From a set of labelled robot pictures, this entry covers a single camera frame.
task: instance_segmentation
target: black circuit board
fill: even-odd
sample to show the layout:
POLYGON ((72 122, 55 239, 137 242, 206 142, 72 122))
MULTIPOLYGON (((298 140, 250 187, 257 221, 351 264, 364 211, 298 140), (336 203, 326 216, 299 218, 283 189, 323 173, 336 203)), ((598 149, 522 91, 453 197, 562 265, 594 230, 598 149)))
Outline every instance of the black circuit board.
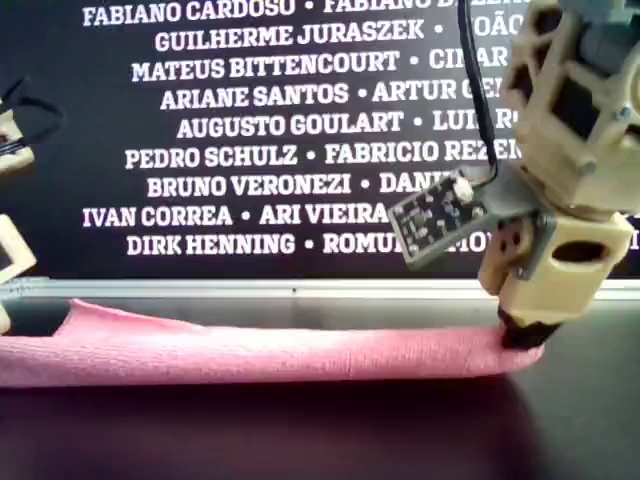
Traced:
POLYGON ((400 234, 409 254, 416 255, 483 216, 479 201, 462 203, 453 187, 455 178, 447 177, 428 190, 398 205, 393 210, 400 234))

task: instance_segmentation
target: beige plastic bracket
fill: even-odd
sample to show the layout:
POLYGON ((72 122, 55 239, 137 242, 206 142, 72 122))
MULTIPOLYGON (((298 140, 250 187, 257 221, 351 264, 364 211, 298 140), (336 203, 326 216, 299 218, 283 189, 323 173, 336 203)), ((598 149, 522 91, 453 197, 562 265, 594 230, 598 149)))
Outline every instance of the beige plastic bracket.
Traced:
POLYGON ((531 251, 534 228, 531 219, 519 218, 492 233, 482 265, 478 272, 480 285, 489 294, 496 296, 509 276, 509 271, 531 251))
MULTIPOLYGON (((0 115, 0 144, 10 143, 20 138, 22 138, 22 132, 14 120, 13 110, 0 115)), ((0 156, 0 174, 24 168, 33 160, 33 150, 30 147, 22 148, 11 155, 2 155, 0 156)))
POLYGON ((540 246, 543 249, 527 278, 511 270, 499 291, 500 306, 522 327, 537 322, 553 325, 582 315, 626 256, 634 233, 618 213, 600 222, 555 210, 554 220, 553 233, 540 246))
MULTIPOLYGON (((36 257, 7 215, 0 215, 0 247, 11 264, 0 270, 0 284, 24 273, 36 264, 36 257)), ((0 335, 11 326, 11 319, 0 304, 0 335)))

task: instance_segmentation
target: pink towel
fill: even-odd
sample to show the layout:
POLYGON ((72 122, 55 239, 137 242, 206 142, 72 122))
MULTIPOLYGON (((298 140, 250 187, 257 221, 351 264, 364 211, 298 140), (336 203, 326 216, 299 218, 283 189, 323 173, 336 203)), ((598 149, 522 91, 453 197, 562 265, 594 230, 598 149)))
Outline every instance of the pink towel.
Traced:
POLYGON ((322 331, 203 327, 74 300, 53 337, 0 337, 0 386, 469 378, 542 355, 500 328, 322 331))

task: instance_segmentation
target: black wire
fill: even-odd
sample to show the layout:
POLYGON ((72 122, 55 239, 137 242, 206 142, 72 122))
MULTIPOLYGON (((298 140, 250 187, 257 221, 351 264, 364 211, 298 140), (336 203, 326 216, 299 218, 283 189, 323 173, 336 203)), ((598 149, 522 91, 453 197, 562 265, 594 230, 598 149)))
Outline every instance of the black wire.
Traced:
POLYGON ((469 79, 469 87, 471 89, 471 96, 473 97, 473 106, 478 118, 480 139, 487 147, 487 158, 489 160, 489 165, 493 168, 493 176, 491 178, 491 180, 493 180, 498 176, 499 168, 499 161, 494 145, 495 130, 493 127, 491 112, 489 110, 489 102, 487 101, 487 96, 482 85, 482 72, 478 65, 478 54, 473 35, 469 0, 458 0, 458 30, 460 32, 460 44, 462 46, 464 68, 469 79))
POLYGON ((49 102, 45 102, 44 100, 40 100, 39 98, 33 98, 25 95, 29 83, 29 77, 24 77, 7 89, 4 95, 2 95, 0 115, 8 112, 9 110, 15 110, 17 107, 32 107, 49 113, 53 116, 53 121, 51 125, 36 133, 23 135, 22 138, 12 142, 0 144, 0 157, 3 155, 14 154, 25 147, 47 141, 53 135, 58 133, 64 124, 64 112, 62 112, 58 107, 49 102))

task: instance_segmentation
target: table surface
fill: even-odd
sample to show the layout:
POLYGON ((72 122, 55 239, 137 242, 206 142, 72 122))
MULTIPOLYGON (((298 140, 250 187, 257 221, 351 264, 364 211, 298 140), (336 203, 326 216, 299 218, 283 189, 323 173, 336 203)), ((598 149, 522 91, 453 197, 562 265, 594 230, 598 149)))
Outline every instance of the table surface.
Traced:
MULTIPOLYGON (((496 322, 482 300, 94 301, 239 326, 496 322)), ((64 303, 20 305, 9 310, 25 330, 63 316, 64 303)), ((0 392, 2 478, 636 479, 639 311, 640 302, 596 303, 510 377, 0 392)))

